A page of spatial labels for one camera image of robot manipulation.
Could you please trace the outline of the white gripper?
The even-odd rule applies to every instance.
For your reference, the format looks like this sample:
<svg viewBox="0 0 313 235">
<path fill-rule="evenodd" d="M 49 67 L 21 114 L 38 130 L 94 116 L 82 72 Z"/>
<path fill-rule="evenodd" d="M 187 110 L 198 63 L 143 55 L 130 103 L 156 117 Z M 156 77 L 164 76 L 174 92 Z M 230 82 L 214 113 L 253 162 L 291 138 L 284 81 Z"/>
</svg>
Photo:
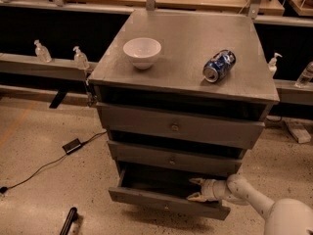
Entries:
<svg viewBox="0 0 313 235">
<path fill-rule="evenodd" d="M 214 192 L 215 179 L 191 178 L 189 181 L 201 185 L 201 192 L 196 192 L 188 196 L 188 201 L 200 203 L 218 201 L 218 197 Z"/>
</svg>

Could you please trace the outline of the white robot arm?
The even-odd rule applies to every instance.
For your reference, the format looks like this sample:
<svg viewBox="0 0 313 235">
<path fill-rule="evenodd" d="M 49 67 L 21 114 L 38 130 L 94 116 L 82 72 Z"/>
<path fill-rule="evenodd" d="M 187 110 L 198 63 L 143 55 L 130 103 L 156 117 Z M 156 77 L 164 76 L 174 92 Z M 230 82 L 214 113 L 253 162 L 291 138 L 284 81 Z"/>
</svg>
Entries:
<svg viewBox="0 0 313 235">
<path fill-rule="evenodd" d="M 313 210 L 299 200 L 274 201 L 238 174 L 226 180 L 192 178 L 191 182 L 201 189 L 188 196 L 189 201 L 224 200 L 235 205 L 251 205 L 265 221 L 264 235 L 313 235 Z"/>
</svg>

